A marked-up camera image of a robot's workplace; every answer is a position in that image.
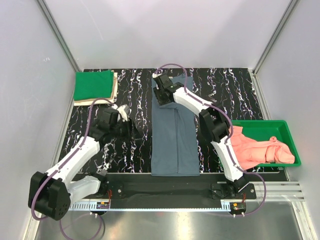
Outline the blue-grey t-shirt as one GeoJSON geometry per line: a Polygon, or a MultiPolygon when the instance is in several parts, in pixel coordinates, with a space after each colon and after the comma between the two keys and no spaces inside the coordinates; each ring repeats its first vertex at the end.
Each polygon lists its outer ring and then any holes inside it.
{"type": "Polygon", "coordinates": [[[151,175],[190,177],[200,175],[195,115],[181,104],[160,106],[152,93],[151,175]]]}

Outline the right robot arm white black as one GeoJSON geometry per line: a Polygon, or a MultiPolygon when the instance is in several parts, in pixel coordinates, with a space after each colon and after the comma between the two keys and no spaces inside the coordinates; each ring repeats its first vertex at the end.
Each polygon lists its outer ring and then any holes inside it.
{"type": "Polygon", "coordinates": [[[182,83],[172,82],[167,74],[153,73],[152,78],[155,81],[153,92],[160,106],[176,103],[198,116],[200,132],[212,144],[222,164],[228,195],[235,199],[243,195],[249,181],[244,177],[244,170],[231,144],[234,129],[230,118],[222,109],[198,97],[182,83]]]}

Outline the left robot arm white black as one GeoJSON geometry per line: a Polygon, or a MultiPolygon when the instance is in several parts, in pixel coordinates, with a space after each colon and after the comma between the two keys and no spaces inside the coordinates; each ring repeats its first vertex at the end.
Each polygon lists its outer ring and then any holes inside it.
{"type": "Polygon", "coordinates": [[[108,180],[104,173],[90,173],[73,181],[79,170],[112,140],[132,140],[133,121],[128,116],[129,107],[101,108],[97,118],[90,123],[85,135],[70,152],[46,172],[33,174],[30,179],[28,207],[36,220],[40,213],[59,221],[70,206],[94,195],[103,198],[108,194],[108,180]]]}

